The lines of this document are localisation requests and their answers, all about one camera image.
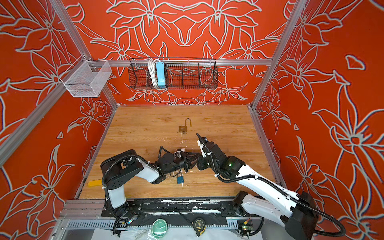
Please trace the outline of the blue padlock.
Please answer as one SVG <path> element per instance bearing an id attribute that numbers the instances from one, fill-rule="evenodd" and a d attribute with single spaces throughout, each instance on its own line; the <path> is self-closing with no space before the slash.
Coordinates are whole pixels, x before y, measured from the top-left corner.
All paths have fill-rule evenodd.
<path id="1" fill-rule="evenodd" d="M 184 183 L 184 177 L 183 176 L 177 176 L 177 184 L 183 184 Z"/>

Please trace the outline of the brass padlock long shackle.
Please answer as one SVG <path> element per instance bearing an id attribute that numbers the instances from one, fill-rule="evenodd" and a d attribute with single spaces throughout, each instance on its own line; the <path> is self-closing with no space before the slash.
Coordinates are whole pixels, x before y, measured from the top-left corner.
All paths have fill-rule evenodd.
<path id="1" fill-rule="evenodd" d="M 179 126 L 179 133 L 186 134 L 188 132 L 188 124 L 192 126 L 192 120 L 190 118 L 185 119 L 185 123 L 182 126 Z"/>

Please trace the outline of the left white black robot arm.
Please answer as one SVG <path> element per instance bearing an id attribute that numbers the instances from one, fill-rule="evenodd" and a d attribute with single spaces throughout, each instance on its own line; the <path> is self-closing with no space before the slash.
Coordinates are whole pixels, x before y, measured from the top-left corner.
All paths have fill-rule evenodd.
<path id="1" fill-rule="evenodd" d="M 197 165 L 200 156 L 200 153 L 187 152 L 185 149 L 171 153 L 161 146 L 158 160 L 154 163 L 138 155 L 135 150 L 125 151 L 103 161 L 100 168 L 103 174 L 106 210 L 116 221 L 128 222 L 136 214 L 133 207 L 127 203 L 125 195 L 124 185 L 128 181 L 138 177 L 157 185 L 173 172 L 188 172 Z"/>

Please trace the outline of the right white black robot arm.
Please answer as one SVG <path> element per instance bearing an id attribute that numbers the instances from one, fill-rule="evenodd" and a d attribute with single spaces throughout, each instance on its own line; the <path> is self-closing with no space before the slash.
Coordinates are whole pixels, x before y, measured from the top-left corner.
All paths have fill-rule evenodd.
<path id="1" fill-rule="evenodd" d="M 285 189 L 264 178 L 244 161 L 234 156 L 226 156 L 214 142 L 198 137 L 201 156 L 199 170 L 210 168 L 221 182 L 238 183 L 259 196 L 240 194 L 240 206 L 246 213 L 259 215 L 282 227 L 295 240 L 310 240 L 314 234 L 326 237 L 343 237 L 346 229 L 343 224 L 319 210 L 313 197 L 302 192 Z"/>

